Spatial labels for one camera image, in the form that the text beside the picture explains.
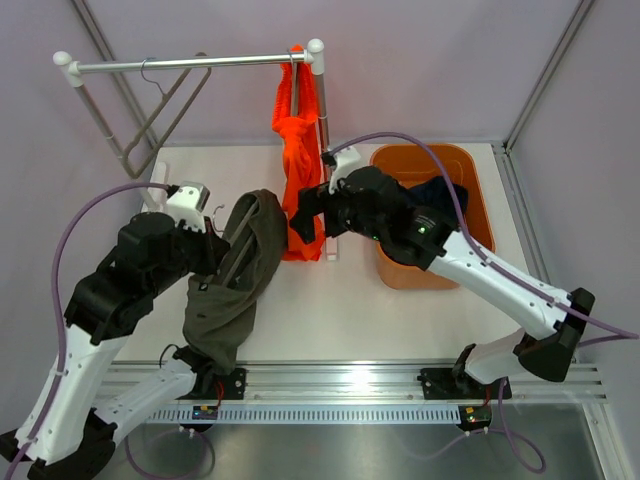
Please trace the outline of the olive green shorts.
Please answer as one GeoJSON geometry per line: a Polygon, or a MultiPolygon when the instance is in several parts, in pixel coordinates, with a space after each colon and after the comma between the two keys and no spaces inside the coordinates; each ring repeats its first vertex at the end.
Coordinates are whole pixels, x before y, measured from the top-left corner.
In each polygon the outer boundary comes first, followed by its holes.
{"type": "Polygon", "coordinates": [[[190,350],[220,376],[236,368],[238,349],[254,329],[258,298],[287,250],[287,219],[277,196],[267,189],[242,195],[223,238],[231,248],[218,272],[188,281],[183,325],[190,350]]]}

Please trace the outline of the orange shorts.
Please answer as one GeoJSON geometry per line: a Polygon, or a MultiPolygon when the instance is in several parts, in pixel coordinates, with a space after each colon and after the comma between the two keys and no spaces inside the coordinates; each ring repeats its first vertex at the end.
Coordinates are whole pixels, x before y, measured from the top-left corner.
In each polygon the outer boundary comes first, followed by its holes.
{"type": "Polygon", "coordinates": [[[291,220],[298,208],[298,192],[318,185],[322,179],[320,147],[316,133],[317,99],[311,67],[299,64],[299,111],[290,116],[291,64],[280,65],[282,77],[277,88],[272,130],[283,141],[283,170],[286,177],[282,209],[291,220]]]}

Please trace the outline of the navy blue shorts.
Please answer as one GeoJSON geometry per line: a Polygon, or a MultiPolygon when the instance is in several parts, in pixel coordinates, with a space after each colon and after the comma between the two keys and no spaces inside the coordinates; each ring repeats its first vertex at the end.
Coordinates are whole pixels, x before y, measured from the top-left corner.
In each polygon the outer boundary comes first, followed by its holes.
{"type": "Polygon", "coordinates": [[[453,197],[442,176],[433,177],[411,188],[402,188],[402,195],[410,206],[433,208],[459,224],[453,197]]]}

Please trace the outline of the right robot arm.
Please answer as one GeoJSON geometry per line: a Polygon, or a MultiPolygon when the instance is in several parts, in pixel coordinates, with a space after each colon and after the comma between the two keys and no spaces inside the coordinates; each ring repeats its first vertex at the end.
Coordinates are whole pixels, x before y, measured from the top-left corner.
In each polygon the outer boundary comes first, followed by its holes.
{"type": "Polygon", "coordinates": [[[290,225],[305,243],[316,237],[318,215],[325,218],[326,236],[350,231],[375,240],[395,262],[465,287],[519,325],[493,342],[468,345],[445,379],[444,391],[474,397],[523,372],[555,383],[565,380],[585,330],[583,318],[595,301],[590,292],[566,292],[501,264],[466,238],[460,224],[417,204],[394,178],[372,166],[351,172],[337,186],[323,183],[299,192],[290,225]]]}

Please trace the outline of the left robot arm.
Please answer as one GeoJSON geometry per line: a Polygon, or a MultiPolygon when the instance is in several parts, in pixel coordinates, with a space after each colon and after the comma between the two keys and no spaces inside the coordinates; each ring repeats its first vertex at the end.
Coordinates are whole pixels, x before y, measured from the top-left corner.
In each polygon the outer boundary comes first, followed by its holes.
{"type": "Polygon", "coordinates": [[[112,361],[155,299],[191,274],[216,271],[228,243],[207,217],[193,226],[159,212],[134,216],[116,246],[57,308],[59,346],[29,417],[2,434],[1,454],[13,476],[21,462],[30,479],[92,479],[128,435],[171,400],[208,396],[213,362],[185,346],[162,367],[110,401],[95,401],[112,361]]]}

